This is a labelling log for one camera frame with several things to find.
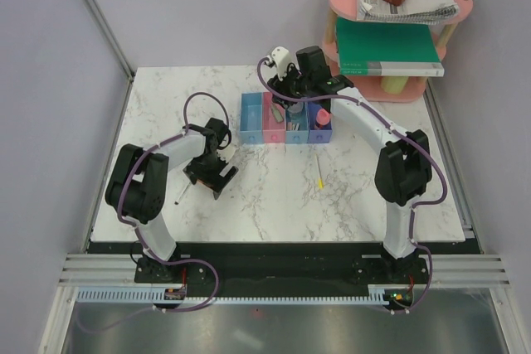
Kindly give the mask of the green highlighter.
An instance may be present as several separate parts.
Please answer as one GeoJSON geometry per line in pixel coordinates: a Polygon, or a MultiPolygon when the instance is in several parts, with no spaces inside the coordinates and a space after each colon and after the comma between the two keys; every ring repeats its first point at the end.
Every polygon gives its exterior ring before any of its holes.
{"type": "Polygon", "coordinates": [[[272,104],[270,106],[270,110],[271,110],[271,114],[273,115],[273,118],[275,120],[275,122],[277,124],[280,124],[284,121],[284,116],[283,114],[280,112],[280,110],[274,105],[272,104]]]}

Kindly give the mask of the pink drawer bin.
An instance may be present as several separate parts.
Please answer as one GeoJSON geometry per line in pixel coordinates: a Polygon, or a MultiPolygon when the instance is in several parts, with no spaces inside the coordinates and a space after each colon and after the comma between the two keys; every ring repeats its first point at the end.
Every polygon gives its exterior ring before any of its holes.
{"type": "Polygon", "coordinates": [[[277,124],[271,114],[270,106],[272,93],[262,93],[262,134],[264,143],[284,143],[285,142],[285,110],[274,104],[284,116],[284,121],[277,124]]]}

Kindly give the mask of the orange highlighter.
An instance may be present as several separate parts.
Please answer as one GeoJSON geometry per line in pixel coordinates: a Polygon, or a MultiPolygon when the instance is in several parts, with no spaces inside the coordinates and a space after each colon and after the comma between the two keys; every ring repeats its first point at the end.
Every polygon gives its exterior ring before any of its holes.
{"type": "Polygon", "coordinates": [[[210,189],[213,189],[214,186],[210,183],[210,182],[206,182],[206,181],[203,181],[203,180],[197,180],[197,182],[201,183],[202,185],[204,185],[205,187],[208,187],[210,189]]]}

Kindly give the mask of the clear paperclip jar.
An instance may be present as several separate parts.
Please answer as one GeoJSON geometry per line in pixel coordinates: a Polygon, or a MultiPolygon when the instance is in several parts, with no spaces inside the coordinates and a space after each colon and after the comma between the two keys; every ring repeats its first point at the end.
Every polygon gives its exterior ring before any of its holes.
{"type": "Polygon", "coordinates": [[[286,110],[286,116],[291,122],[299,123],[305,119],[305,107],[303,103],[297,103],[286,110]]]}

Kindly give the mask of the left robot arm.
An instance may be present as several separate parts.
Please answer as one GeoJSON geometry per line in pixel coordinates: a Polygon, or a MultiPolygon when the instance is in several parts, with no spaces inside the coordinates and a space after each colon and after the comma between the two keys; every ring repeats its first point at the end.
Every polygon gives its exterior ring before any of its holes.
{"type": "Polygon", "coordinates": [[[168,173],[184,165],[192,184],[201,183],[218,199],[238,169],[219,152],[231,143],[227,123],[211,118],[204,127],[191,124],[178,135],[144,149],[124,145],[105,190],[105,202],[119,221],[130,225],[143,248],[134,281],[171,284],[181,280],[186,266],[163,219],[168,173]]]}

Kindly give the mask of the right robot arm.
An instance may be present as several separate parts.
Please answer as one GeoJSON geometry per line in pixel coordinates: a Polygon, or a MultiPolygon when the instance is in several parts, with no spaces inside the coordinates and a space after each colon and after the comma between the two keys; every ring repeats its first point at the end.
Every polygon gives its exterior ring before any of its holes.
{"type": "Polygon", "coordinates": [[[333,75],[318,46],[304,48],[294,63],[290,52],[277,46],[259,61],[259,66],[274,70],[261,83],[275,103],[290,113],[304,103],[314,103],[348,126],[377,154],[374,184],[387,207],[387,226],[383,248],[387,256],[380,261],[385,280],[399,282],[410,272],[408,261],[416,251],[412,242],[409,209],[421,198],[432,179],[429,140],[421,130],[408,131],[377,111],[344,75],[333,75]]]}

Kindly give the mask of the pink cap glue bottle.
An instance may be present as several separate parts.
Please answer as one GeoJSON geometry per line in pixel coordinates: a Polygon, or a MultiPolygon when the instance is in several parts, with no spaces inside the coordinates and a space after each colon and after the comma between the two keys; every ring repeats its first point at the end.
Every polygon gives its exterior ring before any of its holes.
{"type": "Polygon", "coordinates": [[[314,128],[316,130],[324,129],[331,120],[330,113],[323,108],[320,108],[315,114],[314,128]]]}

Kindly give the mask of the light blue drawer bin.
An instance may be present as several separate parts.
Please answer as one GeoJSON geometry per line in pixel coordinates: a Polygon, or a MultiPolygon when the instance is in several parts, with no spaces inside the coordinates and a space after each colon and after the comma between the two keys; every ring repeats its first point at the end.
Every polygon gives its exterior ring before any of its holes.
{"type": "Polygon", "coordinates": [[[241,95],[239,137],[242,144],[263,144],[262,93],[241,95]]]}
{"type": "Polygon", "coordinates": [[[286,144],[306,144],[309,137],[309,126],[308,126],[308,110],[306,103],[303,103],[305,107],[305,119],[300,121],[302,124],[302,129],[300,131],[288,131],[287,124],[291,122],[286,116],[285,111],[285,143],[286,144]]]}

